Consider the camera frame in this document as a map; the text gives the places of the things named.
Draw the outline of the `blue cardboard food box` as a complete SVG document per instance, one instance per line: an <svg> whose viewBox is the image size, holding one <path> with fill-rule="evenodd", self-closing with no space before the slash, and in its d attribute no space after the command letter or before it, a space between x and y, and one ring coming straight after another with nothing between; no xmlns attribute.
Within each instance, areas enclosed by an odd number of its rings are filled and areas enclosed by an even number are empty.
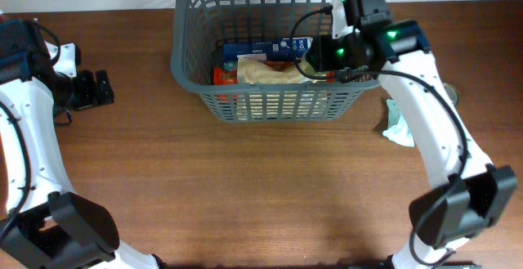
<svg viewBox="0 0 523 269"><path fill-rule="evenodd" d="M226 43L223 45L222 59L224 62L237 61L238 56L265 54L268 61L291 61L291 50L294 55L301 58L306 53L313 38L294 38L292 42L288 38L276 39L272 42L258 43Z"/></svg>

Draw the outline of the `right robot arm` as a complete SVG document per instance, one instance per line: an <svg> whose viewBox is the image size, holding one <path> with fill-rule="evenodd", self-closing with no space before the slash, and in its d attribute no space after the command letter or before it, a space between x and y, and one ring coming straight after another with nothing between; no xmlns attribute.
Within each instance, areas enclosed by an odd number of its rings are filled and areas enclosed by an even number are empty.
<svg viewBox="0 0 523 269"><path fill-rule="evenodd" d="M375 77L402 113L431 189L409 206L412 230L386 267L440 268L469 240L494 226L517 185L475 143L445 92L436 59L415 20L395 22L386 0L332 0L329 35L304 55L316 78Z"/></svg>

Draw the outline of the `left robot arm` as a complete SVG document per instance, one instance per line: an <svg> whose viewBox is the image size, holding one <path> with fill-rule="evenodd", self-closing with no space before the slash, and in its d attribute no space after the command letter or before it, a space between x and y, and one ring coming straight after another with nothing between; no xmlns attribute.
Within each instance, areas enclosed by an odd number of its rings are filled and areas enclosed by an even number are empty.
<svg viewBox="0 0 523 269"><path fill-rule="evenodd" d="M78 195L65 171L56 117L114 102L107 73L80 62L74 44L34 21L1 25L1 248L27 268L161 268L120 239L110 212Z"/></svg>

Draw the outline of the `grey plastic shopping basket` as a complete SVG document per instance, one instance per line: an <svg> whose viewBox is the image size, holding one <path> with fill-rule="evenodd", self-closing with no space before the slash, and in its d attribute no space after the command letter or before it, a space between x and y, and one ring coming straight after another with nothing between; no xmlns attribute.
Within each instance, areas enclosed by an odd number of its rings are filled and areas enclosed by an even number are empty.
<svg viewBox="0 0 523 269"><path fill-rule="evenodd" d="M199 94L225 122L332 120L340 117L378 81L217 85L227 44L269 43L290 35L301 16L332 0L176 0L171 71L188 92Z"/></svg>

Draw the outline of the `orange spaghetti packet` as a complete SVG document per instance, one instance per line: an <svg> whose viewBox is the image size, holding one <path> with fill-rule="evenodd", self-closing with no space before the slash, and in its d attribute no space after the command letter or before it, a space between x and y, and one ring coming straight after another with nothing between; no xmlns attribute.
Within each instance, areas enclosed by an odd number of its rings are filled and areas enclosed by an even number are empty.
<svg viewBox="0 0 523 269"><path fill-rule="evenodd" d="M287 69L291 63L287 61L261 61L263 65L276 70ZM213 69L213 84L214 85L232 85L237 84L237 61L225 62L223 68L215 67Z"/></svg>

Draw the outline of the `clear bag of breadcrumbs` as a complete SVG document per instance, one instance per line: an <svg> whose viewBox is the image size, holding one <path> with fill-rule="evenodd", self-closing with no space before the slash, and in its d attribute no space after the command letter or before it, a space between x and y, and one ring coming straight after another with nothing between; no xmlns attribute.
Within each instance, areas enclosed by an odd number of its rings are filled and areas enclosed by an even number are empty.
<svg viewBox="0 0 523 269"><path fill-rule="evenodd" d="M303 76L291 61L257 61L239 58L237 63L238 83L299 84L313 82Z"/></svg>

